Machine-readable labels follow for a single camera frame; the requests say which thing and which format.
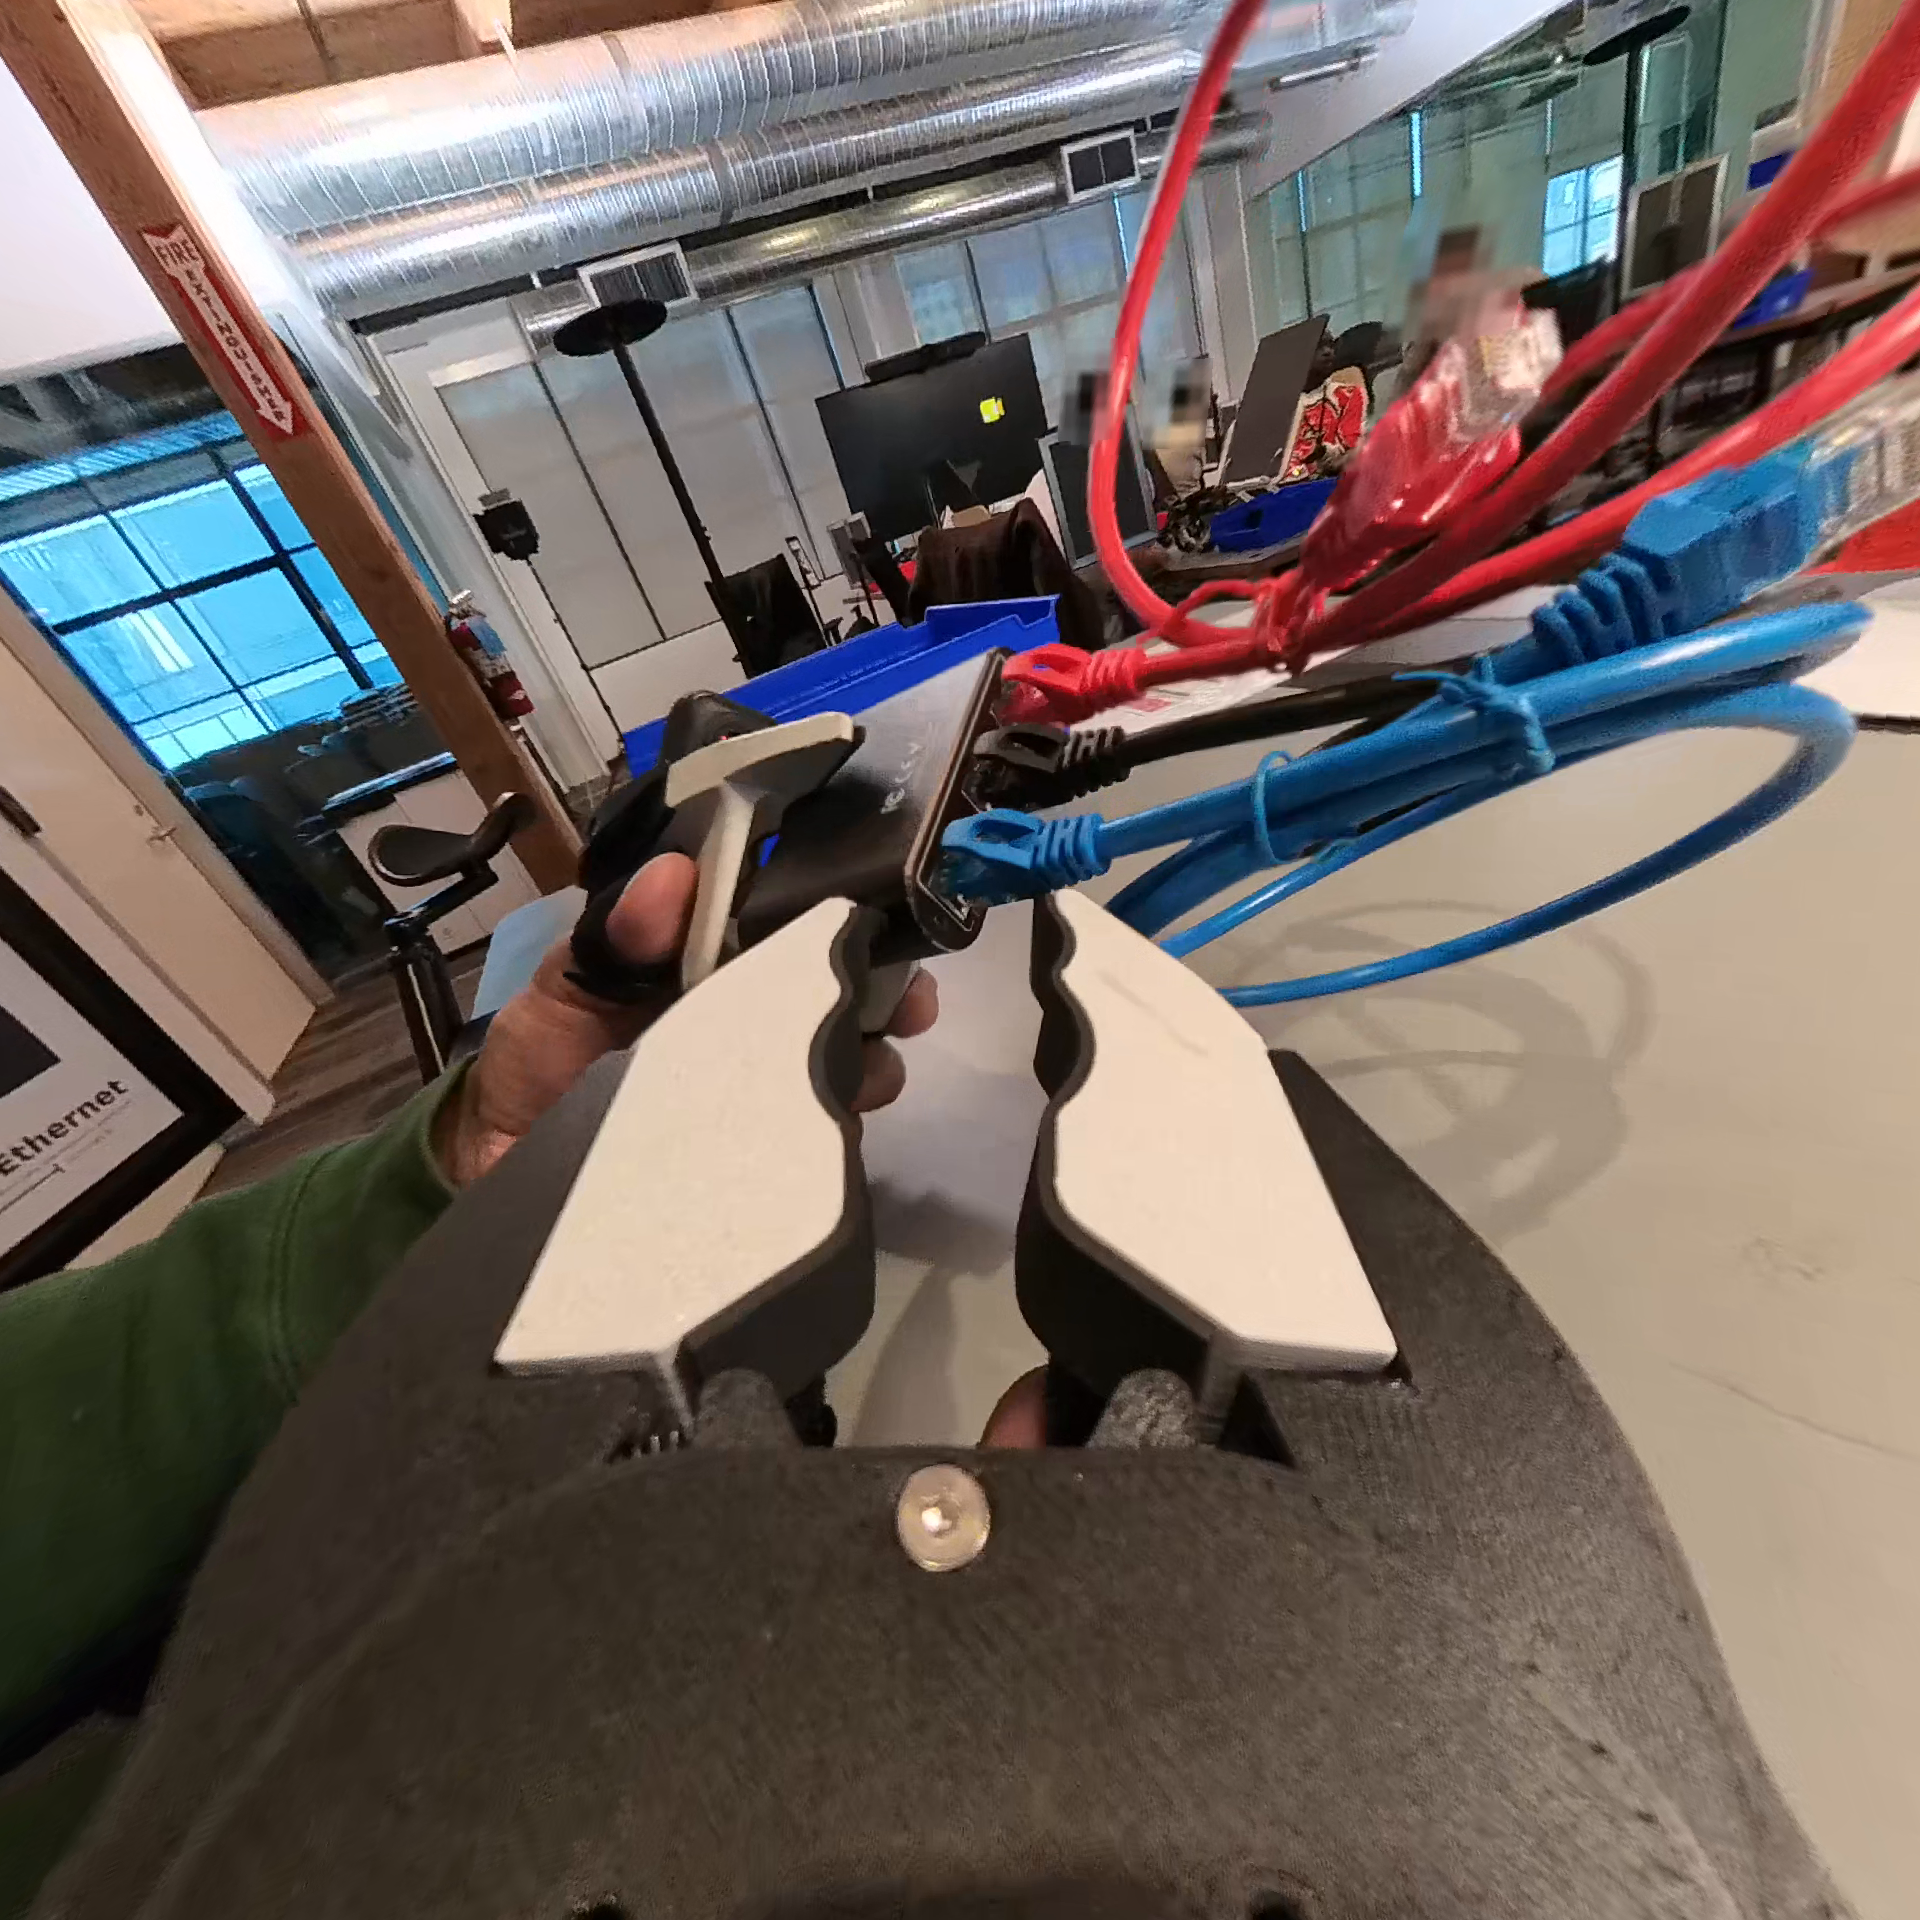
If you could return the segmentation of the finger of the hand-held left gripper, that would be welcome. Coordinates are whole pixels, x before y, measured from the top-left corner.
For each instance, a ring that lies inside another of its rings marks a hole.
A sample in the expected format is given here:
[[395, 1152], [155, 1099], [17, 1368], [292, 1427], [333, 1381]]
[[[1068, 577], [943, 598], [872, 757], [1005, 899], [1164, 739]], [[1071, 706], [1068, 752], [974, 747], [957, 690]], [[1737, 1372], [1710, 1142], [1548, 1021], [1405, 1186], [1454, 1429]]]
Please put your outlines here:
[[725, 964], [736, 902], [756, 849], [783, 814], [816, 793], [856, 750], [860, 724], [843, 710], [723, 739], [665, 773], [670, 822], [663, 849], [686, 853], [697, 888], [679, 952], [679, 993], [700, 987]]

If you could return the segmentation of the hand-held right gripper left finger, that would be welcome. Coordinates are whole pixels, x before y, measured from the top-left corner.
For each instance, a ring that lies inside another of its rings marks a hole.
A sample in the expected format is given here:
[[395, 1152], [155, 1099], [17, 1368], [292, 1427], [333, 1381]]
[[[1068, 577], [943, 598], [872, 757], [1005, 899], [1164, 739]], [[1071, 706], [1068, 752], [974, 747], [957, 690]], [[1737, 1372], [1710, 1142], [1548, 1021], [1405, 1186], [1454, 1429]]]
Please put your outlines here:
[[725, 1372], [789, 1402], [876, 1307], [849, 1099], [872, 915], [813, 906], [631, 1051], [495, 1344], [510, 1376], [645, 1376], [676, 1410]]

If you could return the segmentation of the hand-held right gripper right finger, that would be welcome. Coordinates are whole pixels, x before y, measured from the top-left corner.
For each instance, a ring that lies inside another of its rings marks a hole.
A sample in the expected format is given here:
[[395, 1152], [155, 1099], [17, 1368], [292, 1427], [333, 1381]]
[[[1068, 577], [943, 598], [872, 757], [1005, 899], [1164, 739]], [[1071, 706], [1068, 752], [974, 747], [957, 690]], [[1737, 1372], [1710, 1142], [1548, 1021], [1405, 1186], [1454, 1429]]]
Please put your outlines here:
[[1045, 1112], [1014, 1296], [1088, 1402], [1176, 1379], [1204, 1427], [1262, 1373], [1377, 1379], [1401, 1350], [1257, 1030], [1081, 894], [1033, 913]]

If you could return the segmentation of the black network switch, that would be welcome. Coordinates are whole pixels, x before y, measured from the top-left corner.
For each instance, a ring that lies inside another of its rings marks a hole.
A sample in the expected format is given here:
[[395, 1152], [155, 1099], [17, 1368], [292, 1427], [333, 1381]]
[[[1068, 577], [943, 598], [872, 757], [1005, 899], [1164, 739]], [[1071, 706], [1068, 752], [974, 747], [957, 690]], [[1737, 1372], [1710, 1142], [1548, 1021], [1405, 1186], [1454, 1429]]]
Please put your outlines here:
[[943, 834], [975, 814], [975, 746], [996, 730], [1005, 649], [861, 710], [853, 757], [785, 810], [750, 881], [736, 940], [751, 949], [828, 899], [880, 917], [877, 964], [969, 949], [987, 913], [950, 891]]

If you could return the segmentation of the blue plastic bin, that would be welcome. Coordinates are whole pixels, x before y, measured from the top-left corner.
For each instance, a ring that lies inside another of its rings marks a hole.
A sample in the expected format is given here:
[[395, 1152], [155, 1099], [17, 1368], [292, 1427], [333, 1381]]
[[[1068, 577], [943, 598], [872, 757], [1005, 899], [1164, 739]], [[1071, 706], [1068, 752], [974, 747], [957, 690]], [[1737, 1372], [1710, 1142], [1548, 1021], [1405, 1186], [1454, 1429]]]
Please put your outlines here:
[[891, 625], [825, 648], [725, 692], [783, 724], [811, 714], [863, 714], [984, 654], [1020, 656], [1059, 633], [1056, 594], [931, 608], [913, 626]]

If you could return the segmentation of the person's left forearm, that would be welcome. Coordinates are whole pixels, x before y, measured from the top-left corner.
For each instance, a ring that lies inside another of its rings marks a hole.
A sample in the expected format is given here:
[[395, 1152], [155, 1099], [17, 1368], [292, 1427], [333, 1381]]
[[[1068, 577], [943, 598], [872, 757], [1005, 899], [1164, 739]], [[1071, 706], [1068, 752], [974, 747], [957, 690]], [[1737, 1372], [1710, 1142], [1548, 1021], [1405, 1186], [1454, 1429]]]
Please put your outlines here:
[[101, 1709], [172, 1633], [261, 1452], [449, 1208], [436, 1131], [467, 1076], [113, 1260], [4, 1293], [6, 1766]]

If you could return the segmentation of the person's left hand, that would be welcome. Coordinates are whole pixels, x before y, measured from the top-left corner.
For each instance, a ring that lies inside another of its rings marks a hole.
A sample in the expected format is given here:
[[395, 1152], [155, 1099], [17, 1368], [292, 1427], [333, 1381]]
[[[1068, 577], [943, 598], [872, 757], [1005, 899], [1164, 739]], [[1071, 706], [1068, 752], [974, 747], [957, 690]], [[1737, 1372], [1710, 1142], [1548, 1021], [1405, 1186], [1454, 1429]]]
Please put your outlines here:
[[485, 1178], [589, 1068], [665, 1012], [681, 986], [697, 888], [688, 856], [651, 857], [617, 897], [589, 900], [593, 966], [565, 938], [494, 1016], [433, 1123], [433, 1161], [449, 1188]]

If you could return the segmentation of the black saddle stool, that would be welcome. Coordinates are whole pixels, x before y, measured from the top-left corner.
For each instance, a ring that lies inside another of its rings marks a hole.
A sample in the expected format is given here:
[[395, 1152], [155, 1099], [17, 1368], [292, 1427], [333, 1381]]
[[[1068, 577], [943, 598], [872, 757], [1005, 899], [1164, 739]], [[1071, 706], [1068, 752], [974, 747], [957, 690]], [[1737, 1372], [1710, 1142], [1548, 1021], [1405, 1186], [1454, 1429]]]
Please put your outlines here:
[[397, 822], [379, 827], [368, 844], [375, 878], [400, 889], [424, 889], [423, 899], [381, 923], [387, 966], [424, 1086], [453, 1062], [468, 1030], [433, 925], [495, 885], [495, 857], [534, 818], [534, 802], [512, 792], [470, 832]]

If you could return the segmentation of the red fire extinguisher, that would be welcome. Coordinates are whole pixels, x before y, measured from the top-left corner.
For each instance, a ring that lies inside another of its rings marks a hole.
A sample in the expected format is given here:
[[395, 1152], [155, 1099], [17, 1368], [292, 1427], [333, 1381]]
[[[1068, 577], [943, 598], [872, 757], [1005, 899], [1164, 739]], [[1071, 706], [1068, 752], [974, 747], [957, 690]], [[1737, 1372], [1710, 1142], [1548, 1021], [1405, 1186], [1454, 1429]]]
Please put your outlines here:
[[473, 684], [479, 685], [492, 714], [504, 726], [529, 718], [534, 702], [521, 684], [502, 637], [494, 630], [479, 605], [476, 605], [470, 592], [462, 589], [448, 598], [440, 625], [449, 652], [464, 664]]

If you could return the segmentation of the large black screen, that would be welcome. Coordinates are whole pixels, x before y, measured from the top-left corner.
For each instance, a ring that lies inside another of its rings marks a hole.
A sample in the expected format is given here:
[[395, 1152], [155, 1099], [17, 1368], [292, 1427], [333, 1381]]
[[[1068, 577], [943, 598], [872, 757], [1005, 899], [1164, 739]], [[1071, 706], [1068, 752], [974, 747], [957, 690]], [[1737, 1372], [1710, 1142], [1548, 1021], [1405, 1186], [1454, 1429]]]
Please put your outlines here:
[[816, 397], [843, 498], [883, 541], [993, 507], [1040, 473], [1049, 409], [1028, 338], [956, 337], [887, 377]]

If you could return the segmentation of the blue bin on table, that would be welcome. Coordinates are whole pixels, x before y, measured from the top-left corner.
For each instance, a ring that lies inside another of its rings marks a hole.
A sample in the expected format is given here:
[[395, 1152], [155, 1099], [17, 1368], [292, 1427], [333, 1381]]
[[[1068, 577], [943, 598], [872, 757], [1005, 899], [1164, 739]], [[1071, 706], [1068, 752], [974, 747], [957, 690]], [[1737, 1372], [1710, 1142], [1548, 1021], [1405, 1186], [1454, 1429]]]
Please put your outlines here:
[[1333, 476], [1313, 476], [1237, 500], [1212, 517], [1206, 540], [1215, 554], [1297, 541], [1309, 534], [1335, 488]]

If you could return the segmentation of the framed marker sign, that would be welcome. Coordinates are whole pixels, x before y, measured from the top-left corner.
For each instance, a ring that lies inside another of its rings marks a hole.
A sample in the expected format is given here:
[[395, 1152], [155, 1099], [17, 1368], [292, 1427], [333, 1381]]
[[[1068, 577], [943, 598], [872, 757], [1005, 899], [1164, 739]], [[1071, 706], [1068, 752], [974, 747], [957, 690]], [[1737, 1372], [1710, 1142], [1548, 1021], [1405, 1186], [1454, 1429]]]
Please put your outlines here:
[[54, 1274], [243, 1116], [12, 878], [3, 881], [3, 1289]]

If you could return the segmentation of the red arrow sign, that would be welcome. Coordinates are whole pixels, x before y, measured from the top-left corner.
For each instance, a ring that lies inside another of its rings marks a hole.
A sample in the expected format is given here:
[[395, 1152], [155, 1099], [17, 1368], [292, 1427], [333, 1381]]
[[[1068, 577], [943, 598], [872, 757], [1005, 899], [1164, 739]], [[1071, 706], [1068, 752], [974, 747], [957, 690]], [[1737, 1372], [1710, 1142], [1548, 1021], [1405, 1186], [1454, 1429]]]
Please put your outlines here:
[[167, 225], [147, 227], [139, 237], [165, 280], [179, 289], [199, 337], [220, 357], [251, 417], [276, 442], [296, 442], [305, 433], [301, 405], [262, 357], [195, 236], [180, 225]]

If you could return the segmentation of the metal ventilation duct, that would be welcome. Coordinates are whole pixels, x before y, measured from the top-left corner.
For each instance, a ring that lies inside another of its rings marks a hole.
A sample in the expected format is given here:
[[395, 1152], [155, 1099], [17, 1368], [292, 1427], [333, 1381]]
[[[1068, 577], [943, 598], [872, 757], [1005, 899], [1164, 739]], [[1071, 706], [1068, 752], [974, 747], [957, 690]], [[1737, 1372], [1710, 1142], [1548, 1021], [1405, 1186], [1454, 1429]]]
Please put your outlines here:
[[1128, 125], [1225, 4], [760, 4], [196, 112], [339, 317]]

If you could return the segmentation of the wooden post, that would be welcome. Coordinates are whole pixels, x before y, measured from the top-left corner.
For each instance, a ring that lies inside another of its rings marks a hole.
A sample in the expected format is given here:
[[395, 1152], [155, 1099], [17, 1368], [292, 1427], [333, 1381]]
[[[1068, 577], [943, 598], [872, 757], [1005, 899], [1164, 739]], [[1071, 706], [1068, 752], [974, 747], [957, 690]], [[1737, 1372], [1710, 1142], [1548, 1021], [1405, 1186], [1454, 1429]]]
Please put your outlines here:
[[443, 633], [417, 569], [316, 408], [216, 233], [83, 32], [83, 4], [3, 6], [4, 64], [203, 377], [316, 540], [479, 801], [519, 793], [534, 816], [512, 844], [542, 894], [574, 883], [581, 838], [528, 750], [497, 720]]

